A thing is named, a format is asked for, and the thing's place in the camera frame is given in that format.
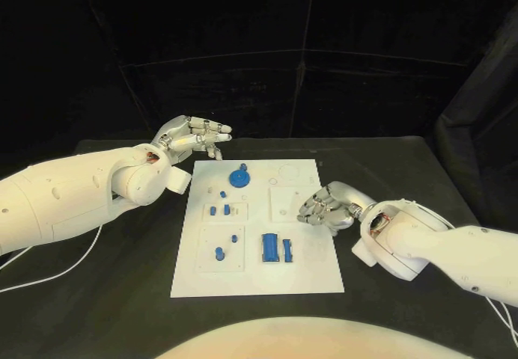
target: white robotic arm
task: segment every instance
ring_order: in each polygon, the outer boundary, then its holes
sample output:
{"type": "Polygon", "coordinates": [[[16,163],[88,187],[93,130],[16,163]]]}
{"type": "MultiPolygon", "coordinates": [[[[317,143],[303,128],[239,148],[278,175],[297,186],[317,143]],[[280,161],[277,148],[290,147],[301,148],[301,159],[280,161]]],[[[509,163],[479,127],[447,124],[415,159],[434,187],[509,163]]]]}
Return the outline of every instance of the white robotic arm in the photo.
{"type": "Polygon", "coordinates": [[[454,229],[407,200],[376,203],[340,182],[320,189],[300,208],[298,221],[324,224],[332,234],[360,221],[353,253],[399,279],[412,280],[428,262],[459,286],[518,307],[518,235],[482,227],[454,229]]]}
{"type": "Polygon", "coordinates": [[[183,193],[190,175],[171,167],[192,150],[220,159],[215,143],[231,128],[179,116],[150,144],[76,155],[29,166],[0,181],[0,254],[88,232],[167,188],[183,193]]]}

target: robotic hand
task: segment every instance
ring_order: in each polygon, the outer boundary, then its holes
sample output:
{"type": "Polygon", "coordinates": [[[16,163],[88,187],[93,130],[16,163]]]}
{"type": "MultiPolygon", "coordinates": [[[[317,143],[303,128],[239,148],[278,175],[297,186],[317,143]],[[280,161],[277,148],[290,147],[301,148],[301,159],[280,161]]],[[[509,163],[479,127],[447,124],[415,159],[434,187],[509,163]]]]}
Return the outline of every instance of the robotic hand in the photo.
{"type": "Polygon", "coordinates": [[[183,193],[190,175],[171,167],[192,151],[220,160],[216,142],[231,128],[179,116],[150,144],[76,155],[29,166],[0,181],[0,255],[88,232],[167,188],[183,193]]]}
{"type": "Polygon", "coordinates": [[[518,235],[476,226],[454,228],[408,200],[376,203],[342,182],[303,203],[297,220],[329,227],[332,235],[360,222],[353,254],[399,279],[412,280],[428,262],[470,292],[518,307],[518,235]]]}

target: white board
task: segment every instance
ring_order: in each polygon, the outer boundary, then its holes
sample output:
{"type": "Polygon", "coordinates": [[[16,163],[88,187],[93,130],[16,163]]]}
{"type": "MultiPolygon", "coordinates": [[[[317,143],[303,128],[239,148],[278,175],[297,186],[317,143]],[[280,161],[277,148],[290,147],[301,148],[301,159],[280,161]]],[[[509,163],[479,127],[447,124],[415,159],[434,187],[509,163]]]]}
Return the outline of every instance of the white board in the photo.
{"type": "Polygon", "coordinates": [[[343,292],[329,230],[298,223],[295,218],[298,206],[319,189],[314,160],[194,163],[171,298],[343,292]],[[233,188],[229,174],[241,163],[251,182],[233,188]],[[278,238],[280,261],[274,263],[262,261],[265,233],[278,238]],[[291,263],[284,261],[283,239],[291,241],[291,263]],[[218,247],[225,253],[220,261],[218,247]]]}

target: black table surface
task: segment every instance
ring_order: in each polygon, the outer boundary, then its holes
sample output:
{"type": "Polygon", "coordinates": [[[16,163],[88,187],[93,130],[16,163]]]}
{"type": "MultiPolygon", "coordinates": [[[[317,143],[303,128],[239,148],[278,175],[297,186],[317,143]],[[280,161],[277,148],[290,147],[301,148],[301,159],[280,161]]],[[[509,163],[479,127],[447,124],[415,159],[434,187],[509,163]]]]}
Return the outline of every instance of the black table surface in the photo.
{"type": "MultiPolygon", "coordinates": [[[[76,152],[143,141],[81,141],[76,152]]],[[[314,159],[320,182],[346,182],[375,200],[411,199],[454,225],[476,219],[418,137],[236,139],[226,159],[314,159]]],[[[194,155],[179,165],[192,172],[194,155]]],[[[79,266],[56,280],[0,294],[3,358],[151,358],[220,326],[275,316],[347,319],[409,333],[476,358],[516,358],[508,329],[483,297],[428,265],[414,281],[353,256],[358,226],[334,238],[345,292],[170,298],[187,194],[166,192],[104,226],[79,266]]],[[[55,275],[95,231],[33,248],[0,273],[0,287],[55,275]]]]}

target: blue object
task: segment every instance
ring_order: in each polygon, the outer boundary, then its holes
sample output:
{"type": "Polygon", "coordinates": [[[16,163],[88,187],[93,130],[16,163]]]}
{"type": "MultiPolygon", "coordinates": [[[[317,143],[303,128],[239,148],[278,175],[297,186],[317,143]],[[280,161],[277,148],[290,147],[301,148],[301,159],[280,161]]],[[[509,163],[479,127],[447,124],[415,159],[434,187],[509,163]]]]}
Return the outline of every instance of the blue object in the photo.
{"type": "Polygon", "coordinates": [[[277,234],[274,233],[262,234],[262,261],[278,262],[277,234]]]}
{"type": "Polygon", "coordinates": [[[283,239],[283,246],[284,246],[284,261],[287,263],[291,263],[293,262],[291,241],[288,239],[283,239]]]}
{"type": "Polygon", "coordinates": [[[229,174],[229,184],[242,188],[251,182],[251,175],[246,172],[246,165],[241,163],[239,169],[229,174]]]}
{"type": "Polygon", "coordinates": [[[216,248],[216,260],[225,259],[225,253],[220,247],[216,248]]]}

